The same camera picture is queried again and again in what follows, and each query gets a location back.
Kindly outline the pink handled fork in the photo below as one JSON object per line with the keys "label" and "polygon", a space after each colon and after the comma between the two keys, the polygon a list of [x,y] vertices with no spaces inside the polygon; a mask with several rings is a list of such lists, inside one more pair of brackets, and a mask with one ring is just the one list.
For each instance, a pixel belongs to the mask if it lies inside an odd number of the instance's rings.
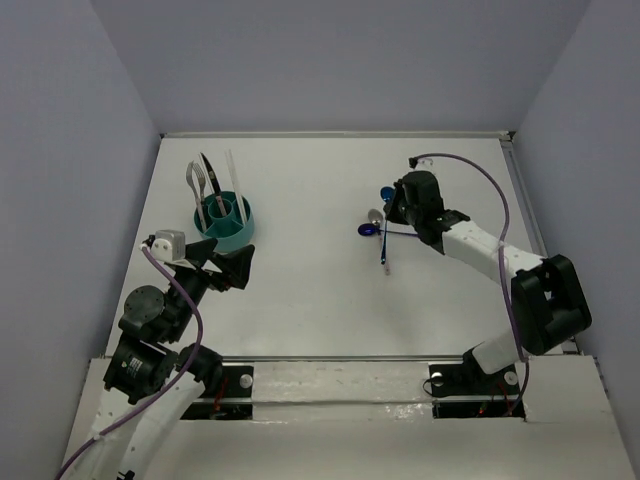
{"label": "pink handled fork", "polygon": [[191,188],[194,198],[195,198],[195,202],[196,202],[196,211],[200,220],[200,226],[201,226],[201,231],[205,232],[207,230],[207,222],[206,222],[206,216],[205,216],[205,212],[204,212],[204,202],[201,203],[200,199],[199,199],[199,188],[198,188],[198,182],[197,179],[195,177],[195,175],[192,172],[192,166],[191,163],[194,161],[191,161],[186,168],[186,173],[185,173],[185,178],[187,181],[187,184],[189,185],[189,187]]}
{"label": "pink handled fork", "polygon": [[205,173],[197,162],[192,162],[191,166],[192,166],[192,172],[195,175],[198,182],[199,199],[200,199],[200,202],[203,203],[205,201],[205,187],[206,187]]}

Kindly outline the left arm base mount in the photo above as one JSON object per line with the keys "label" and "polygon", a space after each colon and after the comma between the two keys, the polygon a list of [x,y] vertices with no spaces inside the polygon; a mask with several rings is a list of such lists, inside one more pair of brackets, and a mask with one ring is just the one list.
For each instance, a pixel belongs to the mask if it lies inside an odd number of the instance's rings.
{"label": "left arm base mount", "polygon": [[254,367],[224,364],[223,357],[201,347],[188,372],[205,391],[183,413],[182,420],[250,420],[253,417]]}

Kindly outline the purple metallic spoon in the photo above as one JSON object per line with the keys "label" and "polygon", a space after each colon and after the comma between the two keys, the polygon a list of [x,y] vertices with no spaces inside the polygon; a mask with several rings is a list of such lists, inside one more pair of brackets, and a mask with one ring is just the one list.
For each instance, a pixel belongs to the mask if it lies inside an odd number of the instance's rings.
{"label": "purple metallic spoon", "polygon": [[381,227],[379,225],[372,224],[372,223],[364,223],[364,224],[359,225],[358,228],[357,228],[357,232],[358,232],[359,235],[361,235],[363,237],[373,236],[373,235],[382,235],[384,232],[386,232],[388,235],[400,235],[400,236],[407,236],[407,237],[417,237],[416,233],[401,232],[401,231],[396,231],[396,230],[384,229],[383,227]]}

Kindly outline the blue metallic spoon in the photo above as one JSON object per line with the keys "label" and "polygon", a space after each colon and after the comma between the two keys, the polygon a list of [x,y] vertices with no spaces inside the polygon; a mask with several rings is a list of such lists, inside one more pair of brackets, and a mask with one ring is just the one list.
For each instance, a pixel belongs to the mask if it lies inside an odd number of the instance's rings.
{"label": "blue metallic spoon", "polygon": [[[384,202],[384,207],[386,208],[391,204],[393,200],[395,190],[391,186],[384,186],[380,190],[380,196]],[[388,263],[387,263],[387,231],[388,231],[388,220],[387,220],[387,210],[383,209],[383,222],[382,222],[382,247],[381,247],[381,264],[385,268],[385,272],[389,272]]]}

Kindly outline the teal handled knife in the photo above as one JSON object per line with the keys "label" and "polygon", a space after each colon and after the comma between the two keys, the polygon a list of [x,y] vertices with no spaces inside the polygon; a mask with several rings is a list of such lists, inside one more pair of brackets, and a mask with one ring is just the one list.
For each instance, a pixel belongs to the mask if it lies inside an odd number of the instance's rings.
{"label": "teal handled knife", "polygon": [[212,192],[214,194],[219,194],[221,192],[221,187],[220,187],[218,178],[216,176],[216,173],[211,165],[211,162],[209,161],[209,159],[206,157],[204,153],[200,153],[200,157],[204,165],[204,168],[206,170]]}

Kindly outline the silver spoon pink handle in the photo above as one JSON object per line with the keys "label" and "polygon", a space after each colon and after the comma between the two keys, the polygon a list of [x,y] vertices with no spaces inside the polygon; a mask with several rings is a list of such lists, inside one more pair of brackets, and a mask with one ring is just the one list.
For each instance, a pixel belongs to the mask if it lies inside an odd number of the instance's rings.
{"label": "silver spoon pink handle", "polygon": [[370,209],[368,211],[368,220],[375,227],[376,234],[378,236],[380,245],[381,245],[381,264],[383,266],[383,270],[386,276],[390,275],[390,267],[386,261],[386,240],[383,238],[383,235],[380,233],[380,227],[382,226],[382,221],[384,217],[383,214],[377,209]]}

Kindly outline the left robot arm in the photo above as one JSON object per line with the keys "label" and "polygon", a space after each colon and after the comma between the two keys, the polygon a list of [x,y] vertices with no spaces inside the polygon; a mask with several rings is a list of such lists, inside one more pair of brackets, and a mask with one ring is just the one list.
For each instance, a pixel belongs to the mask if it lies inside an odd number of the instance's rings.
{"label": "left robot arm", "polygon": [[255,248],[219,253],[216,246],[214,239],[188,243],[176,230],[142,241],[141,253],[170,285],[140,286],[126,297],[91,429],[57,478],[143,478],[191,404],[224,391],[223,358],[202,344],[198,305],[208,291],[245,289]]}

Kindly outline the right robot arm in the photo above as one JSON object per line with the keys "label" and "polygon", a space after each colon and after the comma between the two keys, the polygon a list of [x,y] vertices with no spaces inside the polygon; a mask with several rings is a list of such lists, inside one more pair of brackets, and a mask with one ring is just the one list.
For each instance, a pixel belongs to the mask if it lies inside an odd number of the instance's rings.
{"label": "right robot arm", "polygon": [[387,222],[412,227],[425,245],[494,281],[505,302],[508,329],[466,351],[460,363],[432,371],[424,383],[428,395],[479,394],[505,369],[543,355],[591,326],[591,312],[569,258],[516,248],[466,214],[446,208],[432,173],[412,171],[382,188],[381,198]]}

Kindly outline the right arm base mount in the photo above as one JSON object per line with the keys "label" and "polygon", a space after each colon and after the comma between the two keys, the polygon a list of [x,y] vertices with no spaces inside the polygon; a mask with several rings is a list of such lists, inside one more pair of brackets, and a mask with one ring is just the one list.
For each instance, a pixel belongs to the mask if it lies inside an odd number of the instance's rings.
{"label": "right arm base mount", "polygon": [[422,384],[435,419],[524,419],[523,387],[514,364],[486,374],[470,353],[461,363],[430,365]]}

